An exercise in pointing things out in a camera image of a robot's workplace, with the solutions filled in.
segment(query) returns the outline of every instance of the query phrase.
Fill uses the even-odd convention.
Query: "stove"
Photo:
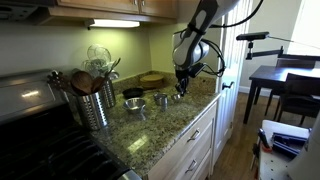
[[[141,179],[73,119],[49,73],[0,78],[0,180]]]

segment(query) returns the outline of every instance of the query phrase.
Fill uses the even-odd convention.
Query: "hardwood floor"
[[[217,180],[249,180],[254,179],[254,170],[250,170],[252,145],[257,141],[257,130],[262,120],[272,120],[278,99],[273,99],[268,115],[264,116],[267,97],[260,96],[256,105],[252,106],[248,123],[242,123],[248,95],[239,93],[234,117],[234,129],[214,167],[213,178]],[[284,112],[281,122],[297,126],[301,116]],[[302,127],[310,128],[315,119],[306,117]]]

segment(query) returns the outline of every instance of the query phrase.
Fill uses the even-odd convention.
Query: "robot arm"
[[[183,96],[189,76],[195,77],[204,65],[197,63],[209,52],[208,44],[200,42],[206,30],[216,20],[233,9],[239,0],[201,0],[188,27],[173,35],[173,62],[175,65],[177,91]]]

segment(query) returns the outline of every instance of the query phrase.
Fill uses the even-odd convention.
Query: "drawer handle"
[[[199,129],[196,130],[196,132],[194,132],[194,134],[188,139],[187,142],[191,141],[191,140],[196,140],[200,135],[200,131]]]
[[[190,164],[189,168],[186,170],[185,174],[189,171],[193,171],[193,169],[196,167],[196,165],[197,165],[197,161],[192,160],[192,163]]]

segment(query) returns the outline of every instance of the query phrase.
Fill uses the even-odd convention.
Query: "under-cabinet light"
[[[122,21],[109,19],[90,19],[86,22],[87,27],[138,27],[140,23],[137,21]]]

